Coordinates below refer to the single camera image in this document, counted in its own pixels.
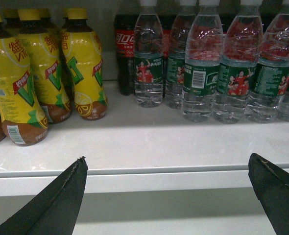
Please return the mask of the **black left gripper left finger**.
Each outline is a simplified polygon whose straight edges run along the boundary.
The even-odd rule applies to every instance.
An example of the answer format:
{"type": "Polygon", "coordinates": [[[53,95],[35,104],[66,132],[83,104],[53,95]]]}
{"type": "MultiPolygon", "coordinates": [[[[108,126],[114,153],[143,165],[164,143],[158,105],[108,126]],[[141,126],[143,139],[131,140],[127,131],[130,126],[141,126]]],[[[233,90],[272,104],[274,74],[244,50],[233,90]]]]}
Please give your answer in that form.
{"type": "Polygon", "coordinates": [[[88,166],[77,159],[0,225],[0,235],[71,235],[80,211],[88,166]]]}

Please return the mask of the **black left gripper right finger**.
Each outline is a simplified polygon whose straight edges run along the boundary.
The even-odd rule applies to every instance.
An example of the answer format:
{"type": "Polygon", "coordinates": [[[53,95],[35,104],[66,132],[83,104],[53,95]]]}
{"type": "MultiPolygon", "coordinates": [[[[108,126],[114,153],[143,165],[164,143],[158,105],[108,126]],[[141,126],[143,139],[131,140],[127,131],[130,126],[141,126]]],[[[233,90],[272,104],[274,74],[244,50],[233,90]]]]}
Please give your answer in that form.
{"type": "Polygon", "coordinates": [[[249,179],[275,233],[289,235],[289,173],[253,153],[249,179]]]}

